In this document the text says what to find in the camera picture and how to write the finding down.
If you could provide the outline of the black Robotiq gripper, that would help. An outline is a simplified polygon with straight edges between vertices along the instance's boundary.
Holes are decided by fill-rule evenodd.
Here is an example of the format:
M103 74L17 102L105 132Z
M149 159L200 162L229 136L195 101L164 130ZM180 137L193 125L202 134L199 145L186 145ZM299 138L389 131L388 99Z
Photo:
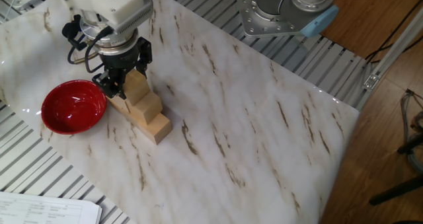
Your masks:
M145 77L147 66L152 62L151 42L143 37L138 38L137 44L131 48L115 47L101 48L100 59L104 65L104 72L92 78L93 83L108 97L118 96L126 99L123 85L128 70L136 68Z

